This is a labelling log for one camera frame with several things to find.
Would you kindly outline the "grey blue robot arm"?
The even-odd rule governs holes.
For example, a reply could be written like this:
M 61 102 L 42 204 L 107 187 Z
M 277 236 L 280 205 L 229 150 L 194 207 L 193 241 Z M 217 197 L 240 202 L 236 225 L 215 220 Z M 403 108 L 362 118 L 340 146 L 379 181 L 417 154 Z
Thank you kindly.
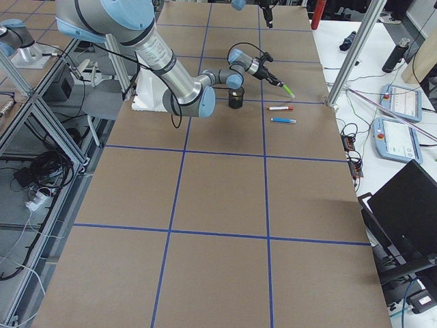
M 273 28 L 272 9 L 275 7 L 277 1 L 258 0 L 258 1 L 254 1 L 254 3 L 262 10 L 267 28 L 272 29 Z M 245 5 L 246 5 L 246 0 L 231 0 L 232 8 L 234 8 L 237 11 L 241 11 Z
M 242 86 L 245 73 L 284 87 L 264 65 L 273 60 L 269 53 L 252 58 L 234 46 L 227 56 L 228 69 L 204 70 L 197 77 L 190 76 L 159 35 L 151 1 L 58 1 L 56 20 L 58 30 L 71 38 L 103 43 L 111 34 L 121 45 L 133 48 L 146 69 L 167 86 L 165 108 L 173 115 L 211 116 L 216 104 L 214 85 L 225 84 L 236 90 Z

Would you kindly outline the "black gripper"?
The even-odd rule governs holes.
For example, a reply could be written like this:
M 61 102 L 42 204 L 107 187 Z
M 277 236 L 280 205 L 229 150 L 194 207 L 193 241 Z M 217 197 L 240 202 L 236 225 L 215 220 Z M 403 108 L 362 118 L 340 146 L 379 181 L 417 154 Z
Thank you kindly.
M 267 28 L 271 29 L 273 0 L 259 0 L 259 7 L 262 9 Z
M 283 82 L 278 79 L 276 76 L 271 75 L 268 69 L 263 65 L 259 64 L 256 72 L 254 73 L 254 77 L 259 80 L 267 80 L 269 84 L 273 86 L 282 86 Z

